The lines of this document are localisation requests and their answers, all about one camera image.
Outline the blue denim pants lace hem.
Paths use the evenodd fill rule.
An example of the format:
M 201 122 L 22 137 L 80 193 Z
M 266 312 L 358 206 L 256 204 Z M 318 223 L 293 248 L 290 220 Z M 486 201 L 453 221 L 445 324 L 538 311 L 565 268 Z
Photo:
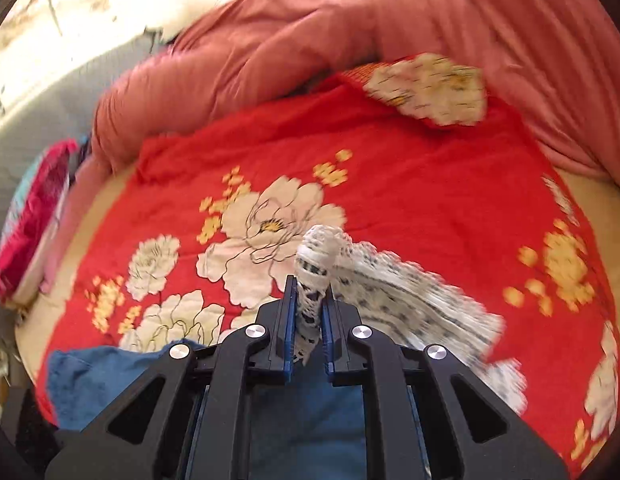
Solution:
M 400 346 L 421 350 L 442 344 L 520 418 L 526 411 L 526 378 L 518 361 L 491 364 L 485 359 L 503 333 L 503 318 L 438 275 L 371 244 L 355 243 L 337 228 L 315 226 L 305 234 L 290 276 L 297 281 L 298 300 L 293 374 L 284 385 L 252 389 L 246 479 L 367 476 L 362 390 L 336 387 L 326 373 L 321 312 L 327 295 L 356 307 L 364 323 Z M 258 310 L 235 330 L 255 322 Z M 173 344 L 189 342 L 203 349 L 235 330 L 217 342 L 176 334 L 147 350 L 98 347 L 53 353 L 48 394 L 62 448 Z

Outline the beige bed sheet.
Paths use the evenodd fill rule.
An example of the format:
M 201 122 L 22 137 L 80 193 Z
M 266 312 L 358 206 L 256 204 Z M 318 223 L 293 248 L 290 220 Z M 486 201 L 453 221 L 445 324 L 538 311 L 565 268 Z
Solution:
M 74 289 L 79 264 L 86 255 L 98 227 L 110 207 L 118 200 L 134 170 L 135 167 L 131 165 L 110 175 L 95 196 L 89 211 L 82 218 L 60 263 L 52 289 L 49 292 L 39 292 L 28 308 L 25 319 L 15 328 L 19 359 L 32 382 L 38 378 L 48 341 L 54 333 L 56 324 L 65 313 L 66 302 Z

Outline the red floral blanket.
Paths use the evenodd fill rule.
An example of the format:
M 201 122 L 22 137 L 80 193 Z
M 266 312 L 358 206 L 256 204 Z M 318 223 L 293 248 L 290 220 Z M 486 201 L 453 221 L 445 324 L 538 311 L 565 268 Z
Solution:
M 337 295 L 400 344 L 445 344 L 580 474 L 620 412 L 593 230 L 517 110 L 488 96 L 480 122 L 442 127 L 403 113 L 405 85 L 365 65 L 146 141 L 48 344 L 44 417 L 80 427 L 125 359 L 251 323 L 326 226 Z

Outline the magenta patterned folded cloth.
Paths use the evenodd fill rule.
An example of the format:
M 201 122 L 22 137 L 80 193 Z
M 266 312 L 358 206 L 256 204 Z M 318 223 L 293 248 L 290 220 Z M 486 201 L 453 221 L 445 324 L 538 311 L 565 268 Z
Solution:
M 25 172 L 8 207 L 0 240 L 0 303 L 28 304 L 36 296 L 60 223 L 77 141 L 57 142 Z

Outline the pink pillow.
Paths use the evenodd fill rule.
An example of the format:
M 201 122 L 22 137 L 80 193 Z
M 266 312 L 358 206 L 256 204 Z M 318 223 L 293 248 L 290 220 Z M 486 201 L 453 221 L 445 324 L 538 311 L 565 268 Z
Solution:
M 111 174 L 112 167 L 109 163 L 95 155 L 90 155 L 77 170 L 75 181 L 70 185 L 60 214 L 60 223 L 53 237 L 51 249 L 45 258 L 40 292 L 49 292 L 52 289 L 60 263 L 82 218 L 89 211 L 95 196 Z

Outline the grey quilted headboard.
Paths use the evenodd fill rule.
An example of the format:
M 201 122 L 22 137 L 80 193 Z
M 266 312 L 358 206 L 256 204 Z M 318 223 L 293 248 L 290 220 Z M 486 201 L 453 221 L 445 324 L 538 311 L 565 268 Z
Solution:
M 136 37 L 71 70 L 0 122 L 0 237 L 16 186 L 37 154 L 63 138 L 86 136 L 101 94 L 161 50 L 154 35 Z

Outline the pink quilted duvet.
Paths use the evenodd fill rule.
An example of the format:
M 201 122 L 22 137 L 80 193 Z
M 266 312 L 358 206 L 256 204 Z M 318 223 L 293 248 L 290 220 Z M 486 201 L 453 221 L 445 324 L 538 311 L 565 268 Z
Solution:
M 620 186 L 620 32 L 598 0 L 233 0 L 102 95 L 92 150 L 116 171 L 147 136 L 421 52 L 478 67 L 554 165 Z

